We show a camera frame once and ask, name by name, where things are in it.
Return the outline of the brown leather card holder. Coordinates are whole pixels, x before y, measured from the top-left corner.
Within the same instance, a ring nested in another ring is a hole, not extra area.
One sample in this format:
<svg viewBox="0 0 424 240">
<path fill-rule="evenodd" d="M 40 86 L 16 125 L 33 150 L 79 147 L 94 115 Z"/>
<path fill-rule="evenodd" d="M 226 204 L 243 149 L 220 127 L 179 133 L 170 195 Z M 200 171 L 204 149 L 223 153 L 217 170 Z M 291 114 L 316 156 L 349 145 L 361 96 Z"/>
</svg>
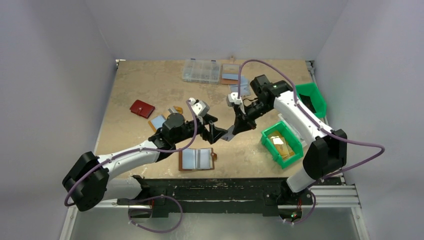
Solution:
<svg viewBox="0 0 424 240">
<path fill-rule="evenodd" d="M 213 148 L 187 148 L 178 153 L 178 170 L 206 171 L 215 169 L 218 155 Z"/>
</svg>

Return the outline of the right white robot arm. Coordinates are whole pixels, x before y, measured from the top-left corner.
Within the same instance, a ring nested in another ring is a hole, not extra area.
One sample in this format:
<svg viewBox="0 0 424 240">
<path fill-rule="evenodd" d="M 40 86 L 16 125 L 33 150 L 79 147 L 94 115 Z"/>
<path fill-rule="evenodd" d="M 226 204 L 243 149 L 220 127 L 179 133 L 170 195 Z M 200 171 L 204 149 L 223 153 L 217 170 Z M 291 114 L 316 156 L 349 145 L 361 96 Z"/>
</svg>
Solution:
<svg viewBox="0 0 424 240">
<path fill-rule="evenodd" d="M 300 133 L 308 145 L 302 168 L 283 184 L 285 195 L 299 193 L 315 181 L 344 167 L 347 163 L 347 138 L 342 130 L 333 130 L 319 120 L 298 98 L 286 81 L 269 82 L 260 75 L 250 82 L 257 99 L 243 104 L 237 92 L 227 96 L 227 104 L 235 113 L 230 132 L 237 135 L 256 128 L 256 119 L 276 110 Z"/>
</svg>

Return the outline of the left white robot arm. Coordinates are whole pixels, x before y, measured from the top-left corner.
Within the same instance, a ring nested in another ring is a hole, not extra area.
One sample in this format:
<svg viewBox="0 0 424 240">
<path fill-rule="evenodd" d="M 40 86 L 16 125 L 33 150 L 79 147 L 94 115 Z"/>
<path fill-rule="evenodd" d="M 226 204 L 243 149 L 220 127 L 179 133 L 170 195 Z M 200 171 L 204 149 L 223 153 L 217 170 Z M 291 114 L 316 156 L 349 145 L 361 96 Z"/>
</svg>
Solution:
<svg viewBox="0 0 424 240">
<path fill-rule="evenodd" d="M 67 191 L 65 206 L 84 212 L 101 201 L 138 198 L 147 184 L 138 175 L 117 179 L 119 175 L 166 159 L 177 152 L 177 143 L 197 135 L 210 144 L 217 142 L 228 132 L 215 127 L 217 120 L 207 114 L 205 120 L 195 117 L 186 121 L 182 114 L 172 113 L 154 135 L 138 145 L 99 156 L 91 151 L 82 154 L 62 181 Z"/>
</svg>

